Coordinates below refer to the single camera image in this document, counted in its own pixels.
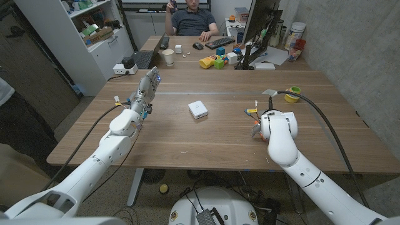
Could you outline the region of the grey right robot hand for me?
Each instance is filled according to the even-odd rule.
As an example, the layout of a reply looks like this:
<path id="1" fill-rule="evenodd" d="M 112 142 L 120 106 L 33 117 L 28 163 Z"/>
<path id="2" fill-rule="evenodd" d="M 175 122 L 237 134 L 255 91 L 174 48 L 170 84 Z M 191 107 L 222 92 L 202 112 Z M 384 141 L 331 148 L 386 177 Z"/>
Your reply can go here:
<path id="1" fill-rule="evenodd" d="M 252 127 L 252 129 L 251 129 L 251 133 L 250 133 L 250 135 L 251 135 L 251 137 L 253 138 L 255 135 L 260 135 L 260 137 L 261 137 L 261 139 L 263 140 L 263 141 L 266 141 L 266 139 L 263 137 L 263 134 L 262 134 L 262 129 L 261 129 L 261 125 L 260 125 L 260 122 L 257 122 L 257 121 L 255 121 L 254 122 L 254 125 L 253 125 L 253 127 Z"/>

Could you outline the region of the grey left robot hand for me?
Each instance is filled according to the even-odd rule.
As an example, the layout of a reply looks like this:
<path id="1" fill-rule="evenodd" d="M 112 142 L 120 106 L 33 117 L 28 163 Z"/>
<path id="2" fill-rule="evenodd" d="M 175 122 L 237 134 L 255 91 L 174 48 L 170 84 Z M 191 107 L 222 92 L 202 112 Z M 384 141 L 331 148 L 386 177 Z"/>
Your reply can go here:
<path id="1" fill-rule="evenodd" d="M 136 91 L 130 95 L 131 109 L 138 114 L 144 110 L 147 111 L 146 108 L 154 99 L 156 89 L 160 82 L 161 77 L 159 76 L 159 69 L 154 66 L 141 78 Z"/>

